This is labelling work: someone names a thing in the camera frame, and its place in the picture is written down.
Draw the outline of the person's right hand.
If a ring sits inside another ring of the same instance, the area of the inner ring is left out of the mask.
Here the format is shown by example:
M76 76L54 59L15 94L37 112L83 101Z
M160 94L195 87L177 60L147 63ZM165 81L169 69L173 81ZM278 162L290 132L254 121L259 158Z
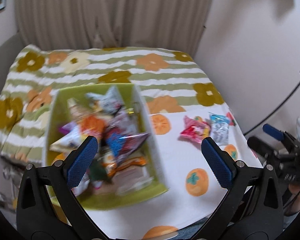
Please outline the person's right hand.
M285 216L292 216L300 211L300 185L289 184L288 189L292 194L292 202L285 208Z

